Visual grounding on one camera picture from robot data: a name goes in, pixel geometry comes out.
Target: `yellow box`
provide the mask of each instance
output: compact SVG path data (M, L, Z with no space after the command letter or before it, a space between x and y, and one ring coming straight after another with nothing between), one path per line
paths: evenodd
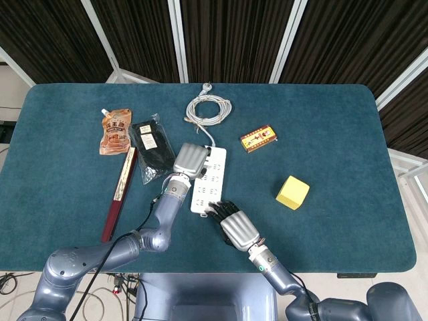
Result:
M298 209L308 191L308 184L299 181L296 177L289 176L276 196L276 200L291 209Z

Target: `white power strip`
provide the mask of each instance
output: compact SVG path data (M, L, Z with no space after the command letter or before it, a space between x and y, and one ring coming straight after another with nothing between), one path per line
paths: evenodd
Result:
M201 179L195 179L190 207L192 212L199 213L201 217L207 217L205 210L210 202L216 203L221 200L221 190L225 175L226 150L218 147L210 147L210 149L211 154L204 164L207 172Z

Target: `teal tablecloth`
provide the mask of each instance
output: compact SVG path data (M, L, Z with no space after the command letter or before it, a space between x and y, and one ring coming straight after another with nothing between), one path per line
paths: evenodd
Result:
M41 270L59 247L95 245L124 155L100 156L101 109L159 113L173 149L208 144L183 120L200 84L48 84L31 89L0 174L0 270ZM398 272L416 254L371 92L359 85L214 84L233 111L209 128L227 149L223 198L238 204L296 272ZM215 106L200 106L209 114ZM251 154L239 137L264 124L278 134ZM310 185L292 211L275 200L289 175ZM160 191L139 169L116 235L134 229ZM190 191L165 253L141 253L121 271L254 272L217 226L190 212ZM148 226L154 225L154 218Z

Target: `snack bag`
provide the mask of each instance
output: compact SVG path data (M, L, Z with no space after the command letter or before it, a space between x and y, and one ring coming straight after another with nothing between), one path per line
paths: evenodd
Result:
M131 146L128 127L131 123L132 112L129 109L112 110L103 109L104 119L102 127L104 136L100 143L101 155L115 155L128 152Z

